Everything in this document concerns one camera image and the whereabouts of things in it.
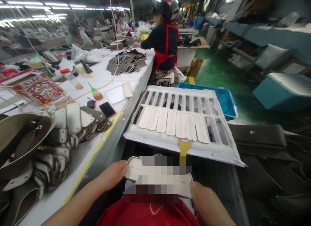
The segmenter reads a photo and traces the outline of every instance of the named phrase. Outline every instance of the orange bottle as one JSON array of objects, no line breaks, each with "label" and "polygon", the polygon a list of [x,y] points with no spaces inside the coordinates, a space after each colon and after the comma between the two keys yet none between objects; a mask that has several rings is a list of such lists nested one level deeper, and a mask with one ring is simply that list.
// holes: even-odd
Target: orange bottle
[{"label": "orange bottle", "polygon": [[94,99],[96,101],[102,100],[104,98],[103,95],[96,88],[93,88],[89,82],[87,82],[87,83],[92,88],[92,95],[93,95]]}]

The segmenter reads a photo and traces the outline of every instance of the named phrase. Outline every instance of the green floor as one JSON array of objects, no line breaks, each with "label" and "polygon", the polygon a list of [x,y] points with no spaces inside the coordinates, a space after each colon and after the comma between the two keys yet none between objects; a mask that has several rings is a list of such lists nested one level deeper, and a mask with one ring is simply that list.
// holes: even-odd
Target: green floor
[{"label": "green floor", "polygon": [[244,76],[245,70],[239,69],[228,61],[226,50],[198,49],[196,58],[203,59],[196,85],[223,87],[231,91],[238,109],[236,123],[242,124],[280,124],[291,131],[304,126],[301,113],[282,113],[266,110],[252,94],[259,84],[251,75]]}]

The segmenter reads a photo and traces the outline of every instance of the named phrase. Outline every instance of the black shirt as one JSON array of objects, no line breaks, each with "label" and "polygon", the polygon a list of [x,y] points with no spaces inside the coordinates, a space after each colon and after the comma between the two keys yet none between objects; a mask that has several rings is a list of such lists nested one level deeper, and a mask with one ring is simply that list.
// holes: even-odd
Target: black shirt
[{"label": "black shirt", "polygon": [[[178,44],[178,31],[173,28],[168,28],[168,55],[177,53]],[[149,37],[141,43],[143,49],[154,48],[159,53],[165,54],[166,48],[166,26],[160,25],[156,29],[153,29]],[[160,70],[171,70],[173,69],[174,58],[166,59],[160,66]]]}]

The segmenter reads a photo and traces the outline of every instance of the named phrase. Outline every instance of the smartphone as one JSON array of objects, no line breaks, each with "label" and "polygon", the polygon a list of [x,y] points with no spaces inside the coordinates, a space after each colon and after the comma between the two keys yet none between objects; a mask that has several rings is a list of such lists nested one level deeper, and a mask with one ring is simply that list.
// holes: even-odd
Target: smartphone
[{"label": "smartphone", "polygon": [[99,108],[104,113],[107,119],[117,114],[108,102],[101,104]]},{"label": "smartphone", "polygon": [[129,83],[122,84],[122,87],[126,98],[133,97],[133,92]]}]

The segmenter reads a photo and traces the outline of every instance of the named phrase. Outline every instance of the yellow clip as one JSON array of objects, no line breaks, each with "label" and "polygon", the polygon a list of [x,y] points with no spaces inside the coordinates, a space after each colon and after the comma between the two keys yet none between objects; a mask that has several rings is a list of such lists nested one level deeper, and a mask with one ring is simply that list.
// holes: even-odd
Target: yellow clip
[{"label": "yellow clip", "polygon": [[178,139],[178,144],[180,148],[180,157],[179,157],[179,165],[180,166],[186,166],[186,156],[187,156],[187,151],[189,150],[192,140],[188,143],[185,143]]}]

